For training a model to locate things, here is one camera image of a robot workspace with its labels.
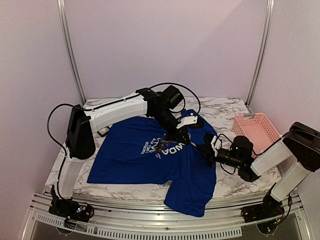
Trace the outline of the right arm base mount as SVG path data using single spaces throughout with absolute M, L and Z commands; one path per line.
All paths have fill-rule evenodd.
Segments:
M 288 216 L 282 202 L 278 202 L 273 198 L 264 198 L 262 203 L 243 207 L 240 214 L 246 223 L 280 216 L 279 219 L 275 219 L 272 222 L 273 225 L 280 224 Z

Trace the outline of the black display box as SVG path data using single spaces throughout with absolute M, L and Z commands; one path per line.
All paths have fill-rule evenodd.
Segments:
M 109 130 L 110 130 L 110 127 L 106 126 L 102 129 L 100 129 L 97 134 L 101 137 L 101 138 L 104 138 L 107 136 L 107 134 L 109 133 Z

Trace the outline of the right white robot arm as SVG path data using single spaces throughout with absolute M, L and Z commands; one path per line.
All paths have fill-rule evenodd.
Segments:
M 229 149 L 222 148 L 219 136 L 206 133 L 203 139 L 204 144 L 195 148 L 206 158 L 207 164 L 210 167 L 215 163 L 231 166 L 246 182 L 254 182 L 290 157 L 296 158 L 297 162 L 263 198 L 258 208 L 262 218 L 274 214 L 285 197 L 310 173 L 320 168 L 320 133 L 300 122 L 292 124 L 288 132 L 259 154 L 254 152 L 253 143 L 243 135 L 236 136 Z

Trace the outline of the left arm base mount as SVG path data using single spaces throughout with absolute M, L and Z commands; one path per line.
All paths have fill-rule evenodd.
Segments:
M 51 204 L 48 212 L 52 215 L 88 223 L 94 216 L 95 210 L 90 204 L 80 204 L 72 199 L 62 199 L 56 194 L 55 186 L 51 187 Z

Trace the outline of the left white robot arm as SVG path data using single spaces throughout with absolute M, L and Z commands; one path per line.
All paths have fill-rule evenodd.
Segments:
M 167 87 L 163 91 L 154 91 L 152 86 L 145 87 L 93 108 L 69 103 L 55 107 L 56 110 L 61 107 L 71 108 L 65 142 L 60 143 L 49 134 L 64 153 L 57 180 L 51 187 L 51 195 L 58 199 L 54 207 L 63 217 L 70 217 L 75 211 L 69 200 L 72 199 L 74 185 L 83 164 L 96 151 L 94 134 L 101 129 L 133 117 L 146 116 L 155 119 L 165 129 L 166 141 L 185 145 L 191 143 L 188 126 L 197 123 L 198 115 L 191 113 L 175 118 L 174 108 L 185 99 L 179 90 L 182 85 L 174 82 L 165 85 Z

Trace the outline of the blue panda t-shirt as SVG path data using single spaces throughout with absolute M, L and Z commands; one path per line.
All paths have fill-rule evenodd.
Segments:
M 216 169 L 196 149 L 205 134 L 216 135 L 207 122 L 188 129 L 190 145 L 165 141 L 166 130 L 153 118 L 136 116 L 111 126 L 90 170 L 89 184 L 157 184 L 171 181 L 164 204 L 203 217 L 213 197 Z

